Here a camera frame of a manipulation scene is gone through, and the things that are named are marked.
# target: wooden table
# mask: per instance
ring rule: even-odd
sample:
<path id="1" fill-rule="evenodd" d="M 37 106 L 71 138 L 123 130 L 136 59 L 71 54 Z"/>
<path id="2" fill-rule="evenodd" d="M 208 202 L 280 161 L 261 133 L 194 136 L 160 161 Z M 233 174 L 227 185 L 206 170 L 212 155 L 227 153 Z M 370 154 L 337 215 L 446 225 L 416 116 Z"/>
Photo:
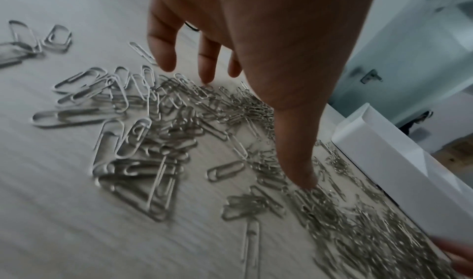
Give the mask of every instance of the wooden table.
<path id="1" fill-rule="evenodd" d="M 254 174 L 245 170 L 217 184 L 204 178 L 207 169 L 235 159 L 228 145 L 199 139 L 173 215 L 154 223 L 92 183 L 87 172 L 98 125 L 42 130 L 29 124 L 35 112 L 53 109 L 51 86 L 62 79 L 92 66 L 139 72 L 146 62 L 127 44 L 146 46 L 147 6 L 148 0 L 0 0 L 1 41 L 11 40 L 9 19 L 26 22 L 41 37 L 54 24 L 73 32 L 66 54 L 47 52 L 0 70 L 0 278 L 241 277 L 244 221 L 224 222 L 220 210 L 227 196 L 254 184 Z M 176 70 L 191 79 L 198 79 L 198 37 L 183 27 L 177 41 Z M 229 56 L 222 50 L 215 85 L 244 80 L 226 74 Z M 329 141 L 341 120 L 327 106 L 319 138 Z M 336 180 L 346 187 L 346 180 Z M 353 198 L 349 187 L 344 190 Z M 326 277 L 293 215 L 266 213 L 259 220 L 261 278 Z"/>

